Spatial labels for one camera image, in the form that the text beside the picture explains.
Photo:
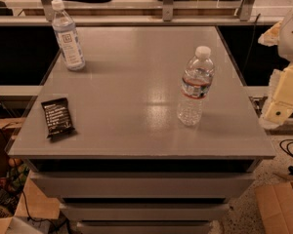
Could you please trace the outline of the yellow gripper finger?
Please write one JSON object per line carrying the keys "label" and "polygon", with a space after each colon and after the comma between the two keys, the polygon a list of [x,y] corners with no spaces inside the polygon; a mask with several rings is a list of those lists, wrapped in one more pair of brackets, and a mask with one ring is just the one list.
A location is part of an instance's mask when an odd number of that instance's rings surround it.
{"label": "yellow gripper finger", "polygon": [[277,45],[279,40],[280,27],[281,21],[275,23],[271,28],[269,28],[259,37],[258,43],[268,47]]}
{"label": "yellow gripper finger", "polygon": [[272,130],[283,125],[292,113],[293,62],[283,70],[272,72],[259,123],[264,129]]}

